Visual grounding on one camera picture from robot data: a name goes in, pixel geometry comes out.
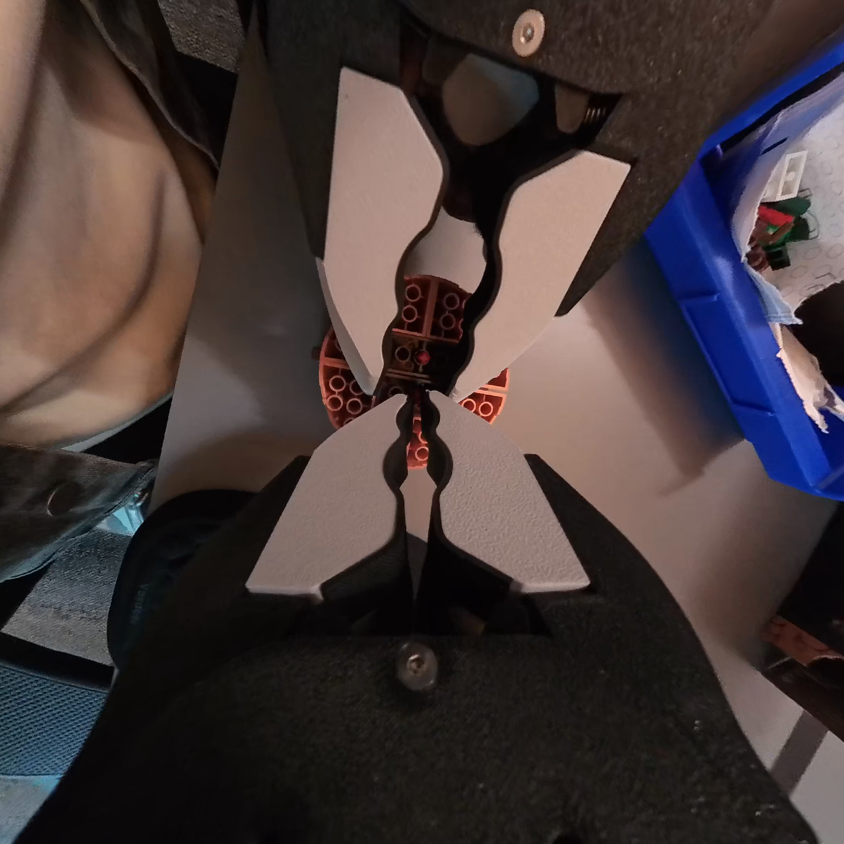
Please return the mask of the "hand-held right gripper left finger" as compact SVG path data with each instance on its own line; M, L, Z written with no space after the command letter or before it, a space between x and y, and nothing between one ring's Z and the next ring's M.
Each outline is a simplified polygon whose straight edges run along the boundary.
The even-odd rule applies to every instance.
M407 396L317 447L247 579L250 593L322 600L323 586L404 530Z

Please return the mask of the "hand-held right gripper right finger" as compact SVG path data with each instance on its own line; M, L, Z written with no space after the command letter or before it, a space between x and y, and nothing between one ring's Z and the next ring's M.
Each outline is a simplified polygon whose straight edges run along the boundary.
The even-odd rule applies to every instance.
M436 481L443 538L507 577L521 593L589 586L525 454L449 397L429 393L429 401L437 411L434 437L445 462Z

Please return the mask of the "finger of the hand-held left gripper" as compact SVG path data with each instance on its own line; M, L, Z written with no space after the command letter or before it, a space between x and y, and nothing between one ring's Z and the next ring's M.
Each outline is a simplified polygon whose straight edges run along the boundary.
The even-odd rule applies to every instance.
M437 220L448 177L418 101L359 71L339 75L323 258L317 270L345 360L373 395L407 255Z
M467 397L523 354L553 321L631 165L575 149L526 174L493 236L495 291L451 397Z

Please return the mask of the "round brown orange lego build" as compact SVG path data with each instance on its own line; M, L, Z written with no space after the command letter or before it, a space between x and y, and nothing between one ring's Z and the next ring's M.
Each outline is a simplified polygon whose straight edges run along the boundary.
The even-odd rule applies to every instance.
M345 360L333 328L320 349L322 402L334 428L340 429L372 407L398 394L415 400L413 432L407 444L407 468L425 469L429 458L418 396L444 386L457 362L462 318L470 294L455 283L431 275L405 278L404 302L391 333L386 372L374 394L364 392Z

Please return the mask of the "blue bin with lego pieces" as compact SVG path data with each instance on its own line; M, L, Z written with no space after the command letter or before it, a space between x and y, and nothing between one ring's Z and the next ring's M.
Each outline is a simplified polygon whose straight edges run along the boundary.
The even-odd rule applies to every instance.
M784 321L778 292L762 293L733 237L739 188L757 160L786 151L773 118L819 90L832 107L842 89L842 29L770 84L703 143L646 240L710 365L744 438L774 480L842 501L842 420L827 410L820 429L778 356L771 317Z

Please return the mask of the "pile of small lego pieces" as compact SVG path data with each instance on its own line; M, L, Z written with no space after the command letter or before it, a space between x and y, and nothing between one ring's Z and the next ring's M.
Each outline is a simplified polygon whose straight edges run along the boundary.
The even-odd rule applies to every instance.
M809 220L813 193L802 186L807 159L806 150L787 153L765 185L745 256L759 273L790 267L788 246L816 236Z

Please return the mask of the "torn white paper bag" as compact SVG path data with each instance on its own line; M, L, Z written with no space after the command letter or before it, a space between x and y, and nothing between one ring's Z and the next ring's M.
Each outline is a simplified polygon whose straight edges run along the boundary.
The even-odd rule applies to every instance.
M729 198L733 241L756 287L776 353L805 415L822 433L828 417L842 419L842 389L822 375L817 358L796 337L797 310L842 282L842 96L820 92L761 124L730 151L741 166ZM798 217L808 238L786 245L784 269L752 269L748 253L761 205L808 201Z

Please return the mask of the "person's beige shirt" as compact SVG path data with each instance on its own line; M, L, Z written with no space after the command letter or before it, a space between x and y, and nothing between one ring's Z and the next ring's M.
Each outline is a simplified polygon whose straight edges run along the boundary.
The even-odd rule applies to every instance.
M1 439L71 446L171 393L217 163L155 2L2 2L1 53Z

